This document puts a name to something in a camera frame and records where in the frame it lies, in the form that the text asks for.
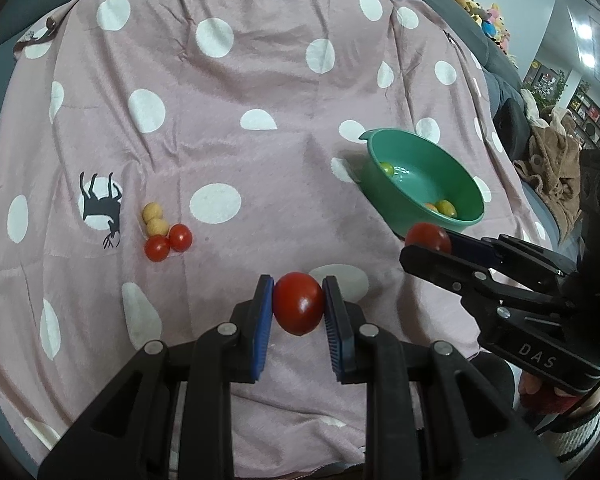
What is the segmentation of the person's right hand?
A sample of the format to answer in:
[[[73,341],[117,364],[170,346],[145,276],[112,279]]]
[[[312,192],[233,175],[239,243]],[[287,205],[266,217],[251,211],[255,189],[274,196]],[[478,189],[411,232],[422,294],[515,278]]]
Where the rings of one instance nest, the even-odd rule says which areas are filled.
[[[523,408],[541,415],[565,413],[582,399],[582,396],[558,393],[556,387],[544,384],[540,378],[527,372],[520,376],[518,393]]]

